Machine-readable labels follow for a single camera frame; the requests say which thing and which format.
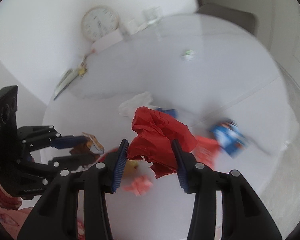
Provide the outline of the brown foil wrapper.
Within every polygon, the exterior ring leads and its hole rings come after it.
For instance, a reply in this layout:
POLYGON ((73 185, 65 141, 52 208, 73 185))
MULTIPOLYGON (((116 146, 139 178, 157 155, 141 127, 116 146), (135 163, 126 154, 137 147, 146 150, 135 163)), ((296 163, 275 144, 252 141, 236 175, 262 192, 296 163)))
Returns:
POLYGON ((75 154, 94 154, 102 155, 104 154, 104 147, 98 142, 93 134, 82 133, 86 138, 86 142, 82 142, 79 145, 74 146, 69 152, 72 155, 75 154))

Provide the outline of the white plastic bag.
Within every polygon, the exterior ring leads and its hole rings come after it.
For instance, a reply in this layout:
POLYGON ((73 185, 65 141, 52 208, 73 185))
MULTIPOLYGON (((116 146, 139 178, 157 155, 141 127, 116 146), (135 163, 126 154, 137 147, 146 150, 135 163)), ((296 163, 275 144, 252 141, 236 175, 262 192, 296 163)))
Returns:
POLYGON ((144 92, 141 94, 138 94, 134 97, 132 97, 129 100, 126 100, 125 102, 121 103, 121 105, 119 105, 119 114, 121 116, 126 116, 129 118, 134 118, 135 115, 135 111, 139 108, 139 107, 147 107, 150 109, 155 109, 155 107, 152 105, 152 95, 150 92, 144 92))

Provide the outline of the pink paper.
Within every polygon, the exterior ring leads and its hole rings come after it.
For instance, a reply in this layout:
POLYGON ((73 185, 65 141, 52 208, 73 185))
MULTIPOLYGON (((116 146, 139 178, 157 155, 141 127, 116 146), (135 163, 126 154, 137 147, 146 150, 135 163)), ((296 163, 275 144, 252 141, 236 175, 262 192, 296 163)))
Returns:
POLYGON ((152 186, 153 183, 150 179, 146 175, 142 175, 136 177, 130 185, 124 186, 123 190, 131 192, 136 196, 142 196, 146 194, 152 186))

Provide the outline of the orange red snack packet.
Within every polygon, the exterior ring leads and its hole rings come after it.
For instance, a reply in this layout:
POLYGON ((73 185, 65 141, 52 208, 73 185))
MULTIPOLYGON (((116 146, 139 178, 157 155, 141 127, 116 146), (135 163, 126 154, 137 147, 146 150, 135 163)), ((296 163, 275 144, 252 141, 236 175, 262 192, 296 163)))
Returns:
POLYGON ((193 150, 196 161, 203 163, 211 169, 215 169, 215 162, 220 152, 220 146, 216 139, 196 135, 197 146, 193 150))

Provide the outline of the blue printed carton box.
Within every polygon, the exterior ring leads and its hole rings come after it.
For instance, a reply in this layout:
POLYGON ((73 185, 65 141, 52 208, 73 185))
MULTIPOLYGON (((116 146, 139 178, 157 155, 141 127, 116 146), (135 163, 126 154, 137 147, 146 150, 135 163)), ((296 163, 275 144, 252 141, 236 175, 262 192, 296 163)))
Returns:
POLYGON ((230 119, 214 124, 210 128, 210 133, 217 140, 220 148, 232 158, 242 152, 247 145, 246 137, 240 132, 237 124, 230 119))

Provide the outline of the red paper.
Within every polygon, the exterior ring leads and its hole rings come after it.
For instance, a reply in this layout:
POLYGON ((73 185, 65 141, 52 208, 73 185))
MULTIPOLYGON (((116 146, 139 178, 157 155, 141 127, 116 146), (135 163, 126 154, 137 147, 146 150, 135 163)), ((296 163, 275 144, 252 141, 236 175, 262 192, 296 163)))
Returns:
POLYGON ((151 163, 157 179, 177 171, 172 141, 177 140, 185 152, 192 152, 197 146, 196 138, 185 124, 147 107, 135 111, 132 130, 137 136, 129 146, 127 158, 151 163))

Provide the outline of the blue paper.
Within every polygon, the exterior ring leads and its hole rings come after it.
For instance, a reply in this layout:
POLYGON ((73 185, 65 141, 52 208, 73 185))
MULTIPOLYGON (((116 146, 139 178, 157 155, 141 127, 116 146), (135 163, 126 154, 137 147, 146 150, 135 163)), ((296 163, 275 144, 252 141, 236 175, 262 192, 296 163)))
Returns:
POLYGON ((178 113, 175 109, 164 109, 164 108, 159 108, 158 107, 155 110, 159 111, 159 112, 162 112, 162 113, 165 113, 165 114, 168 114, 168 115, 172 116, 175 119, 178 117, 178 113))

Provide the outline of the green white wrapper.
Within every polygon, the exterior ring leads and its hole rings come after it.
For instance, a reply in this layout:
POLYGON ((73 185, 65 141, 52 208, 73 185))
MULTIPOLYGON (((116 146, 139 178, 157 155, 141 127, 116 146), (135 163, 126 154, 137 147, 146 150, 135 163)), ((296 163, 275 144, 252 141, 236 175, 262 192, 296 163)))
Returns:
POLYGON ((185 50, 181 56, 184 61, 192 61, 195 58, 195 50, 185 50))

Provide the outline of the pink floral jacket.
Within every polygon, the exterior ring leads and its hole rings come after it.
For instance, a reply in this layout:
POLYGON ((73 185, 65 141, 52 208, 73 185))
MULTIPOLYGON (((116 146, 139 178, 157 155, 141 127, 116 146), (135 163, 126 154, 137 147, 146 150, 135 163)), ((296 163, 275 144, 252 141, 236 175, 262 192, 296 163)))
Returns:
POLYGON ((0 222, 13 239, 17 236, 33 207, 20 208, 22 199, 12 197, 0 185, 0 222))

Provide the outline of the yellow binder clip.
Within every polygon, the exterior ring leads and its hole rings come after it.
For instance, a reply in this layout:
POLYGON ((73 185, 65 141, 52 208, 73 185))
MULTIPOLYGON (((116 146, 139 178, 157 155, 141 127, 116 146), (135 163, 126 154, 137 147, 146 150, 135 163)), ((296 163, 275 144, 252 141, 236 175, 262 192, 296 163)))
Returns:
POLYGON ((82 78, 86 72, 88 71, 87 66, 85 63, 79 64, 76 68, 77 75, 82 78))

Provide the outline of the round white wall clock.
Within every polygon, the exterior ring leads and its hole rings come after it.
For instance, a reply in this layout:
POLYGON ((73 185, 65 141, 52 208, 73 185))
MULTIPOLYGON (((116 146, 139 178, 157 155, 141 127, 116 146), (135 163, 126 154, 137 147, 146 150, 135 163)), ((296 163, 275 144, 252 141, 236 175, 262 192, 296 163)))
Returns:
POLYGON ((95 42, 117 30, 119 23, 119 16, 113 9, 99 5, 85 13, 81 20, 81 31, 86 39, 95 42))

